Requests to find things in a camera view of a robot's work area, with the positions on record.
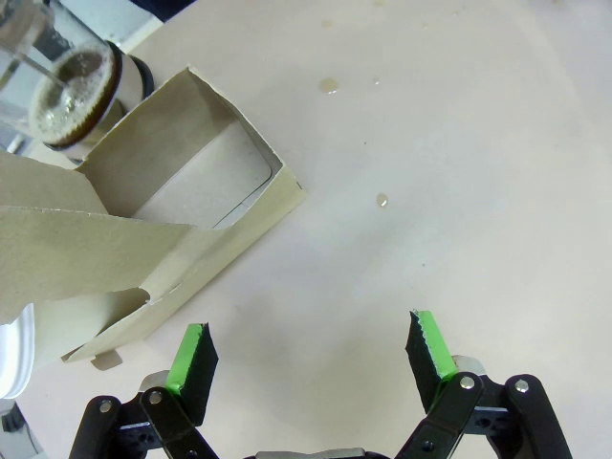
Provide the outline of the grey metal stand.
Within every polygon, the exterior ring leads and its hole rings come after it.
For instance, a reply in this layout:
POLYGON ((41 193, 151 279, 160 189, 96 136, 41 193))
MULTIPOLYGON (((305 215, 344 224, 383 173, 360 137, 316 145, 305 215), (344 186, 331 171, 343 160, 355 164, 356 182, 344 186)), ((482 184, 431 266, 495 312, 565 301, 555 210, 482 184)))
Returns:
POLYGON ((42 452, 17 402, 0 399, 0 459, 40 459, 42 452))

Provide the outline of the clear plastic drink bottle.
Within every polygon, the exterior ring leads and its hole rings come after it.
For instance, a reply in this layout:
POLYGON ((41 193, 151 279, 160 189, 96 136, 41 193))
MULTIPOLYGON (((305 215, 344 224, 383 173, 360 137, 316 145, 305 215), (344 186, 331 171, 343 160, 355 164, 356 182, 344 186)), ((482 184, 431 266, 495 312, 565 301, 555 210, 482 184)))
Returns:
POLYGON ((65 84, 40 50, 55 29, 55 15, 43 0, 0 0, 0 121, 28 129, 28 111, 37 84, 65 84))

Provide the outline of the white ribbed plastic cup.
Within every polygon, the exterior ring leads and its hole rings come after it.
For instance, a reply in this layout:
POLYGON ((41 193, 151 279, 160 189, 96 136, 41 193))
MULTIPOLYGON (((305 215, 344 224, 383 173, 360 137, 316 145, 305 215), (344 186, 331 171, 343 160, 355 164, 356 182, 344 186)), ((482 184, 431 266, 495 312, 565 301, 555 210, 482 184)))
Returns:
POLYGON ((30 303, 13 322, 0 325, 0 399, 15 399, 25 390, 34 359, 35 321, 30 303))

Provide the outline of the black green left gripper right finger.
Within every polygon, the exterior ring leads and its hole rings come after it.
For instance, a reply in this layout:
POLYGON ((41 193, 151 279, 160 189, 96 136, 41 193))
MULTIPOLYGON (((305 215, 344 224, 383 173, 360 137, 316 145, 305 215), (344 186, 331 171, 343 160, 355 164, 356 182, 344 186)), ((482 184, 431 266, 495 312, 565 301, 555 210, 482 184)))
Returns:
POLYGON ((573 459, 537 377, 491 380, 480 362, 453 356, 430 311, 412 311, 405 351, 426 416, 394 459, 450 459, 466 435, 497 459, 573 459))

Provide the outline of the open cardboard box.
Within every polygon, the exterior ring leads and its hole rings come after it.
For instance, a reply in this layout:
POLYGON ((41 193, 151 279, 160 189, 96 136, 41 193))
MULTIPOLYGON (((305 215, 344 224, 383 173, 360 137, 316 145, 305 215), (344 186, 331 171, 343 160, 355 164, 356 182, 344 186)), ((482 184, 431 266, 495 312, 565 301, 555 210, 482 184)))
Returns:
POLYGON ((44 361, 143 339, 303 198, 239 109, 184 69, 75 169, 0 153, 0 325, 32 305, 44 361))

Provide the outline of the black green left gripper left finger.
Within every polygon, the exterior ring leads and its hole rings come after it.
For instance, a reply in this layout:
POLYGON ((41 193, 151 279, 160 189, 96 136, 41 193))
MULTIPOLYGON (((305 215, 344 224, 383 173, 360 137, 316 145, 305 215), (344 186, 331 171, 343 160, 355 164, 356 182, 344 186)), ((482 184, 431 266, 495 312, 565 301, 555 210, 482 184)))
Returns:
POLYGON ((218 356, 209 327, 187 326, 168 371, 151 374, 130 401, 96 396, 86 405, 69 459, 220 459, 199 432, 218 356))

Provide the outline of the glass french press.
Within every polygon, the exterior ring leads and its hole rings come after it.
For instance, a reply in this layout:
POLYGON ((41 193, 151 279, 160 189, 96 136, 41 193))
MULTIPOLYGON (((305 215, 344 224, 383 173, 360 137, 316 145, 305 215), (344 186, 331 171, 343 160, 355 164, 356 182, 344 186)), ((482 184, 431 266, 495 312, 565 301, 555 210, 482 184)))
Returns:
POLYGON ((45 146, 73 158, 75 147, 96 145, 155 89, 149 66, 109 41, 70 49, 52 75, 34 89, 28 124, 45 146))

